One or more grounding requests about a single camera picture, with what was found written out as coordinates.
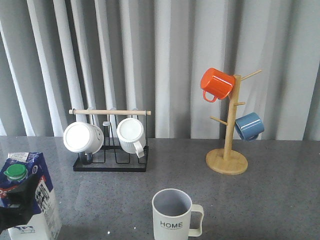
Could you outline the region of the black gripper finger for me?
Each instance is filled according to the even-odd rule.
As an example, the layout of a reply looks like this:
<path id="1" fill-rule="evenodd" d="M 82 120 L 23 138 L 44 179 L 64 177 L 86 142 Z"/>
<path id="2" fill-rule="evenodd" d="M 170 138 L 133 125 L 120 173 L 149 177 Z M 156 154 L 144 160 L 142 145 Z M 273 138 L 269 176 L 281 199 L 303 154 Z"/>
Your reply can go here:
<path id="1" fill-rule="evenodd" d="M 33 202 L 38 186 L 38 177 L 31 174 L 18 187 L 7 193 L 9 201 L 13 205 L 10 207 L 0 207 L 0 231 L 9 228 L 26 225 L 33 216 Z"/>

